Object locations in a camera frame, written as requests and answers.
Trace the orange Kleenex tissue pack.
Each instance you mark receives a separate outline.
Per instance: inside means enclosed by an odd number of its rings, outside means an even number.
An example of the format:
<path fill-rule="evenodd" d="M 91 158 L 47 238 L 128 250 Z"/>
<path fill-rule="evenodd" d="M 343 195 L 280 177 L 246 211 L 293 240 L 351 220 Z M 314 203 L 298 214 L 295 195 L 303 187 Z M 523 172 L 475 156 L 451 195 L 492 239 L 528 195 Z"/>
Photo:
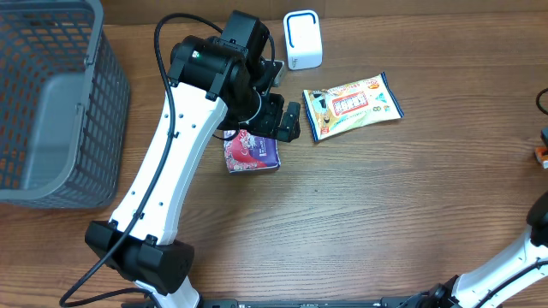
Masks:
<path fill-rule="evenodd" d="M 534 155 L 542 168 L 548 169 L 548 148 L 545 146 L 536 147 Z"/>

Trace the red purple snack packet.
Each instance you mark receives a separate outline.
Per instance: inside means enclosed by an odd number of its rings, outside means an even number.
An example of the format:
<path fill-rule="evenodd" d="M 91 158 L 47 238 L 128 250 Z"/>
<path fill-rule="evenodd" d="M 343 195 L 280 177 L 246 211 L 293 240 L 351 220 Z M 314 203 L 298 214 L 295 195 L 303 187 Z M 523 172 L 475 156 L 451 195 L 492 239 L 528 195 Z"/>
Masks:
<path fill-rule="evenodd" d="M 259 137 L 246 130 L 223 132 L 224 160 L 231 174 L 278 169 L 281 161 L 277 141 Z"/>

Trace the yellow orange snack bag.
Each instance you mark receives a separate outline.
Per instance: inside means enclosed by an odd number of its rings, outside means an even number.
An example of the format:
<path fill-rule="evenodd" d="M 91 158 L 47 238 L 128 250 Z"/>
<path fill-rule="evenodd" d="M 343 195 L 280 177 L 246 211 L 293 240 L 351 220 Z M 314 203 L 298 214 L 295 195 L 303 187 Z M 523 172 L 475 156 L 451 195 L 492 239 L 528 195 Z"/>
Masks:
<path fill-rule="evenodd" d="M 329 89 L 305 90 L 302 97 L 316 142 L 404 117 L 385 73 Z"/>

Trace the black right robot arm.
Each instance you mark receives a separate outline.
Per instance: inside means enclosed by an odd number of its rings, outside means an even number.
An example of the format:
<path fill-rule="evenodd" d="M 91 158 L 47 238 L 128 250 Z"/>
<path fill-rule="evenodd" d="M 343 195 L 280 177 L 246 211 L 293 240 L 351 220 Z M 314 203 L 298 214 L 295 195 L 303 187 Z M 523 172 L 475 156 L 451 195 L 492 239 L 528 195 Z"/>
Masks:
<path fill-rule="evenodd" d="M 546 123 L 501 98 L 406 101 L 400 120 L 298 150 L 299 211 L 283 268 L 290 299 L 410 295 L 447 283 L 489 307 L 547 275 L 530 207 L 547 190 L 533 154 Z"/>

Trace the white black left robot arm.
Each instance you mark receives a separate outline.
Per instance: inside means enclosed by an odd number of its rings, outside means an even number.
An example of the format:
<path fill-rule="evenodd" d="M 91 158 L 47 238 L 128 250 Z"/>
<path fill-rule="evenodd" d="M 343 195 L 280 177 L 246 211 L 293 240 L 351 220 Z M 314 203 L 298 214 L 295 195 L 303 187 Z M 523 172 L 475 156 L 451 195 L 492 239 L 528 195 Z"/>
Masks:
<path fill-rule="evenodd" d="M 100 265 L 116 270 L 146 307 L 195 307 L 188 279 L 194 249 L 177 238 L 183 201 L 217 130 L 289 142 L 300 134 L 300 105 L 271 92 L 277 61 L 259 18 L 234 11 L 215 36 L 186 37 L 160 61 L 162 117 L 132 186 L 107 221 L 89 224 L 85 241 Z"/>

